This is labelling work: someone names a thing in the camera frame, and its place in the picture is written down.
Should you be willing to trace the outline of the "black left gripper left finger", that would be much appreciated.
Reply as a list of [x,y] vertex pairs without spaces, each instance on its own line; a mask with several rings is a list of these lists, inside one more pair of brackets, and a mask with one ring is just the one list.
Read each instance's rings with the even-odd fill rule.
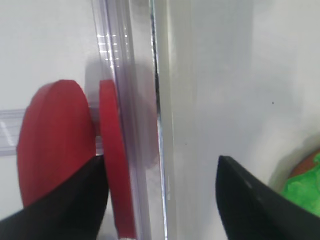
[[109,187],[103,156],[90,159],[66,182],[1,220],[2,240],[95,240]]

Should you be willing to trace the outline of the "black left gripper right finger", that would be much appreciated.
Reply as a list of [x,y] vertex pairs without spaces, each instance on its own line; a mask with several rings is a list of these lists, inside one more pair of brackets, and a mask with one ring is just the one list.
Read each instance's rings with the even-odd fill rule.
[[318,240],[320,218],[266,186],[230,156],[218,158],[215,197],[229,240]]

